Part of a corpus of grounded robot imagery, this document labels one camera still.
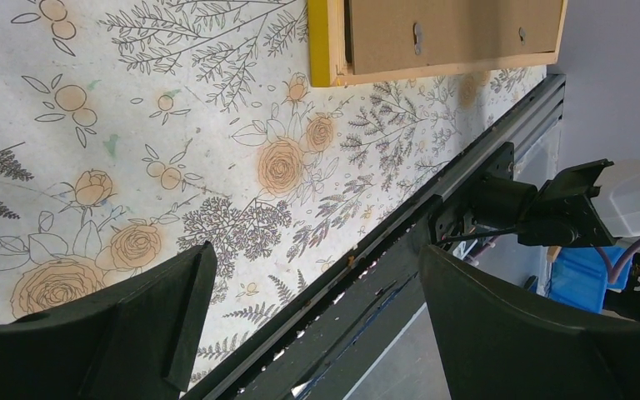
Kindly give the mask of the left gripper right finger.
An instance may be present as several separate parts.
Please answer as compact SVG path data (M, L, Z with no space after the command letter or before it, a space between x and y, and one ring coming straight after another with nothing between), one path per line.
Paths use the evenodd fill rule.
M418 271L454 399L640 399L640 322L585 312L426 246Z

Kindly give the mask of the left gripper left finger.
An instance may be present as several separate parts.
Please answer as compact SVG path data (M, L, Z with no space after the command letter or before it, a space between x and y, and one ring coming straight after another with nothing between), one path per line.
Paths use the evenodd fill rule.
M176 399L188 390L218 260L211 243L0 324L0 399Z

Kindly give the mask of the yellow wooden picture frame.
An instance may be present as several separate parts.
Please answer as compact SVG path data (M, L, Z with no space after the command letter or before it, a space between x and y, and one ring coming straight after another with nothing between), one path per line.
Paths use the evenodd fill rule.
M310 1L307 4L311 84L315 88L342 87L412 78L458 75L506 68L550 65L558 60L568 4L563 0L560 30L554 52L498 57L477 62L357 74L348 61L349 1Z

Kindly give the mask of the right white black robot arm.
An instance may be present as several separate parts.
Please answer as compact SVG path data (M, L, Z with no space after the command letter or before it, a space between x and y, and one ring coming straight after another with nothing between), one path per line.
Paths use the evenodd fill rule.
M594 248L640 238L640 159L569 167L542 187L489 174L467 193L476 223L525 246Z

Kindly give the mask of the blue plastic bin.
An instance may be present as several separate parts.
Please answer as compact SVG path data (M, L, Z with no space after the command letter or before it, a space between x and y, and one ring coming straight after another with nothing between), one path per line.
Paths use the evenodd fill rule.
M605 262L595 248L562 248L552 264L547 297L557 303L600 313L607 290L621 291L627 286L632 266L629 260L617 281L608 281Z

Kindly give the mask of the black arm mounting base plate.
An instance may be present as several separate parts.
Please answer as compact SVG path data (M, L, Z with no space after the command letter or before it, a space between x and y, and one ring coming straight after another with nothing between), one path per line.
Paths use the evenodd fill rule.
M339 359L415 288L420 249L455 232L470 186L510 178L514 146L469 149L398 207L188 393L191 399L313 399Z

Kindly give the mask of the aluminium rail front frame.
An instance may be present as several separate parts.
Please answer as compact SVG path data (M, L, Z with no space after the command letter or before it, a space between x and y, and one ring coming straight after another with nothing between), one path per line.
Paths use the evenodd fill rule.
M443 198L451 196L506 142L514 146L513 177L520 182L543 185L555 173L556 163L537 160L547 155L540 142L547 139L549 131L562 118L566 82L563 74L547 75L444 168L434 192Z

